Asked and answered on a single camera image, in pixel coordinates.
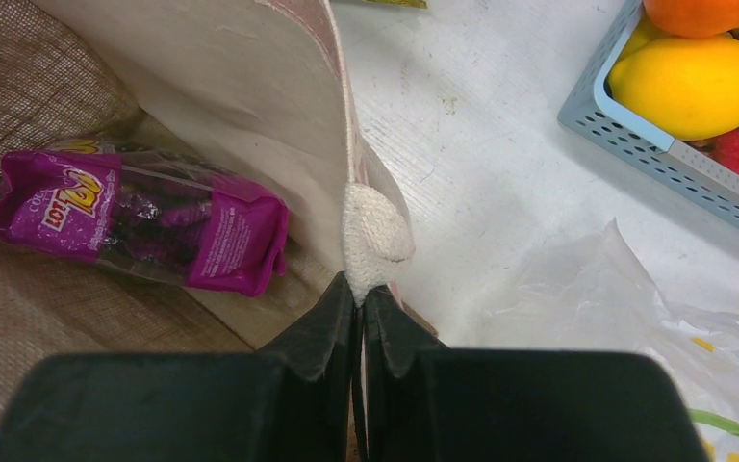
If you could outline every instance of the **yellow wrapper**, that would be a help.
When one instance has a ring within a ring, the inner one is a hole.
[[[400,5],[401,7],[426,8],[423,0],[364,0],[371,3],[387,3],[389,5]]]

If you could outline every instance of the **clear plastic bag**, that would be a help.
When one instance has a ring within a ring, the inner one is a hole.
[[[533,256],[507,293],[479,343],[646,354],[674,379],[711,460],[739,461],[739,315],[668,304],[615,221]]]

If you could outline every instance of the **basket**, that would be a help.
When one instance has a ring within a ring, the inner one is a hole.
[[[601,148],[739,228],[739,175],[614,101],[605,84],[642,17],[627,1],[559,113],[559,121]]]

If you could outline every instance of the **white table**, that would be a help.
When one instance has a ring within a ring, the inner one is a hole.
[[[450,345],[532,250],[618,220],[671,301],[739,312],[739,230],[556,115],[622,0],[334,0],[362,129],[412,211],[404,298]]]

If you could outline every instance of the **tote bag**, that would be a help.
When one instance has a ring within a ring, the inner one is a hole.
[[[0,156],[83,133],[201,156],[281,196],[289,271],[246,299],[0,244],[0,410],[49,354],[258,348],[336,271],[360,303],[414,252],[326,0],[0,0]]]

